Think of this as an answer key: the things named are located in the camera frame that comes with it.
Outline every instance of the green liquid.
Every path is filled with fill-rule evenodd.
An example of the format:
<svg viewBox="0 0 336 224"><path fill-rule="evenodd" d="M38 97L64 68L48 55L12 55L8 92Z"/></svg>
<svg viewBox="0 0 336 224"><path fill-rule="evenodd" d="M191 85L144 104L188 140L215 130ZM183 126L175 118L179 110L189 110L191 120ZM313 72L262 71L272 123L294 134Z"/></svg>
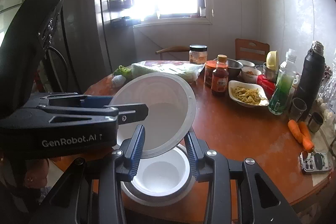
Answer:
<svg viewBox="0 0 336 224"><path fill-rule="evenodd" d="M283 73L277 81L275 92L269 101L268 109L275 115L280 115L285 110L289 90L292 87L294 77Z"/></svg>

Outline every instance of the green bottle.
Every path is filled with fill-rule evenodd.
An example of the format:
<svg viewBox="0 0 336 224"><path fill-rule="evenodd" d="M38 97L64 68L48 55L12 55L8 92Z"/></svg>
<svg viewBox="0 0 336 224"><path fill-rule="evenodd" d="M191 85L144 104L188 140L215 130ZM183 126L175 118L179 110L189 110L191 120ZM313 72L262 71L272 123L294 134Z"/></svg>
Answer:
<svg viewBox="0 0 336 224"><path fill-rule="evenodd" d="M285 110L289 90L296 75L295 60L295 51L289 49L286 52L286 61L280 65L275 91L268 105L269 111L275 115L280 115Z"/></svg>

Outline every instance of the carrot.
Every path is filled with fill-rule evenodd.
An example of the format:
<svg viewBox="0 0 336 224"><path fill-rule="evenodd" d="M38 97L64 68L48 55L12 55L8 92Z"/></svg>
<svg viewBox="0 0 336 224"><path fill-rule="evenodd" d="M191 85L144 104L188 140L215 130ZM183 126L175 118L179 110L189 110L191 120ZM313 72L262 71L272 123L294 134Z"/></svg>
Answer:
<svg viewBox="0 0 336 224"><path fill-rule="evenodd" d="M290 120L288 122L288 128L290 132L292 133L292 135L294 136L294 138L296 138L296 140L299 143L302 143L303 135L301 134L301 131L299 129L299 126L297 125L297 122L295 122L294 120Z"/></svg>
<svg viewBox="0 0 336 224"><path fill-rule="evenodd" d="M302 145L303 145L303 148L304 148L308 153L313 152L314 147L315 147L315 145L313 144L313 142L312 142L309 138L307 138L307 137L303 137Z"/></svg>
<svg viewBox="0 0 336 224"><path fill-rule="evenodd" d="M311 136L310 136L308 127L306 126L305 122L298 122L298 126L299 126L299 129L302 135L311 140Z"/></svg>

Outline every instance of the round table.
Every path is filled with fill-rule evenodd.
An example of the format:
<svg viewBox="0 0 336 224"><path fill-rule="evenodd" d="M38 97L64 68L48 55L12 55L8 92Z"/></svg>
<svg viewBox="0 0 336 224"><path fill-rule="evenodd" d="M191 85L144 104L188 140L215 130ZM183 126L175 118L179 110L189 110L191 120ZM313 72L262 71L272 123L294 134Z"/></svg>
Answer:
<svg viewBox="0 0 336 224"><path fill-rule="evenodd" d="M114 95L111 75L91 86L86 94ZM193 129L197 138L207 142L210 149L222 153L228 159L240 160L252 157L273 180L292 205L303 201L326 187L331 176L313 186L311 175L303 175L299 155L302 146L287 127L285 115L275 116L267 107L246 108L229 98L211 94L204 86L202 75L191 85L197 108ZM111 149L93 151L81 155L86 160L100 158ZM71 155L56 162L65 170L78 157ZM181 201L166 207L146 207L123 194L126 208L152 217L180 222L203 222L207 201L208 183L195 183L190 193ZM232 219L237 216L236 183L231 181Z"/></svg>

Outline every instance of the silver pivot bolt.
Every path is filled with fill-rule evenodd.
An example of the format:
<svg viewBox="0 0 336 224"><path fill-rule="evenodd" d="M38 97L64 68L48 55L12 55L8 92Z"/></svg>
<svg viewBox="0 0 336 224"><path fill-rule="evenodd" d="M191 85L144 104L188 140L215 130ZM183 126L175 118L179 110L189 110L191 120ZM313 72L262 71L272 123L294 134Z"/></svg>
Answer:
<svg viewBox="0 0 336 224"><path fill-rule="evenodd" d="M112 156L120 156L123 152L121 150L114 150Z"/></svg>
<svg viewBox="0 0 336 224"><path fill-rule="evenodd" d="M207 155L210 157L214 157L217 155L217 152L215 150L208 150Z"/></svg>
<svg viewBox="0 0 336 224"><path fill-rule="evenodd" d="M82 165L84 163L84 159L83 158L76 158L75 159L75 165Z"/></svg>
<svg viewBox="0 0 336 224"><path fill-rule="evenodd" d="M246 162L248 165L254 165L254 164L255 164L255 160L252 159L252 158L247 158L247 159L245 160L245 162Z"/></svg>

